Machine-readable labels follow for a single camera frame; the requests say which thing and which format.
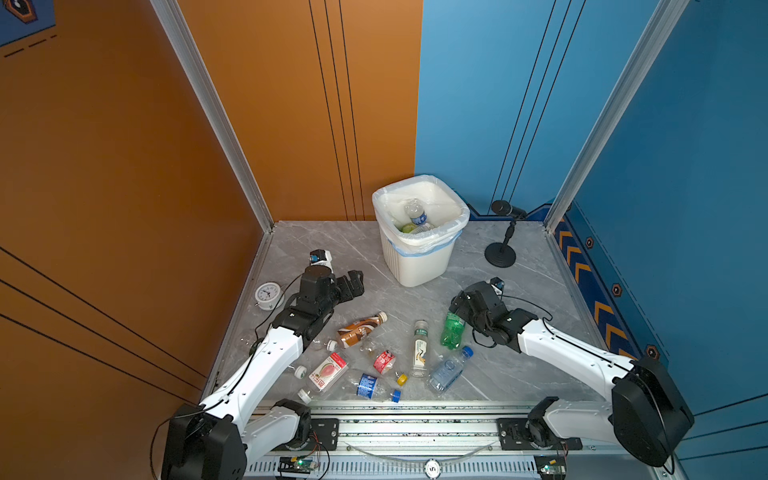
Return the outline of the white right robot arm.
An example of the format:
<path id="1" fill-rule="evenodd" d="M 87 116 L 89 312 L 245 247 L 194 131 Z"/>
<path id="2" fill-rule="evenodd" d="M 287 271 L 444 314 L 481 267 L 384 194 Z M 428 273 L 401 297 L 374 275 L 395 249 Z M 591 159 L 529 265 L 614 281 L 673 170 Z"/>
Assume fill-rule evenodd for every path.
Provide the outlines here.
<path id="1" fill-rule="evenodd" d="M 602 350 L 529 311 L 508 309 L 497 277 L 466 287 L 449 311 L 493 345 L 544 361 L 599 394 L 597 401 L 557 396 L 540 401 L 529 412 L 524 433 L 539 448 L 571 438 L 597 440 L 623 447 L 648 466 L 663 467 L 695 423 L 660 361 Z"/>

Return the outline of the clear bottle blue pepsi label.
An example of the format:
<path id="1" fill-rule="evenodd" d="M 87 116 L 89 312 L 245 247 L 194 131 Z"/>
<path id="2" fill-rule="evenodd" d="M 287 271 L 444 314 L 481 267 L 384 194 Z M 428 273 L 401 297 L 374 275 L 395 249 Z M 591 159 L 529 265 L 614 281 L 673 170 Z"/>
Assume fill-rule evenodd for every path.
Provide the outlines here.
<path id="1" fill-rule="evenodd" d="M 427 214 L 423 203 L 419 199 L 412 198 L 407 200 L 404 204 L 404 211 L 414 225 L 414 229 L 423 227 L 427 223 Z"/>

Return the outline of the green sprite bottle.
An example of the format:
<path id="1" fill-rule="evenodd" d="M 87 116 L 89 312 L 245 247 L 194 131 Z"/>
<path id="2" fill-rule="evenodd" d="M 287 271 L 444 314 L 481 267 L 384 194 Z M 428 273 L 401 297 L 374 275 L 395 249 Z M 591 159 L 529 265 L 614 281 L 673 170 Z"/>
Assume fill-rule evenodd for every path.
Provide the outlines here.
<path id="1" fill-rule="evenodd" d="M 448 312 L 440 338 L 440 344 L 448 350 L 457 349 L 462 342 L 466 322 L 456 313 Z"/>

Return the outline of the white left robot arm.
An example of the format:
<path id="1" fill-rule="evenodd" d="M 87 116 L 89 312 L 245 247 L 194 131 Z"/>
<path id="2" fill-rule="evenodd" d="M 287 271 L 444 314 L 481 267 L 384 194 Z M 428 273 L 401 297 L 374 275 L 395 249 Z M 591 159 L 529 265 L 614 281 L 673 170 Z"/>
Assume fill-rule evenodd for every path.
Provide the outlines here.
<path id="1" fill-rule="evenodd" d="M 365 287 L 362 271 L 336 276 L 325 263 L 308 266 L 298 280 L 298 291 L 271 316 L 264 338 L 235 373 L 200 404 L 182 406 L 165 420 L 163 459 L 149 462 L 153 478 L 241 479 L 251 461 L 306 440 L 311 414 L 299 402 L 284 399 L 260 419 L 251 416 L 336 306 L 362 296 Z"/>

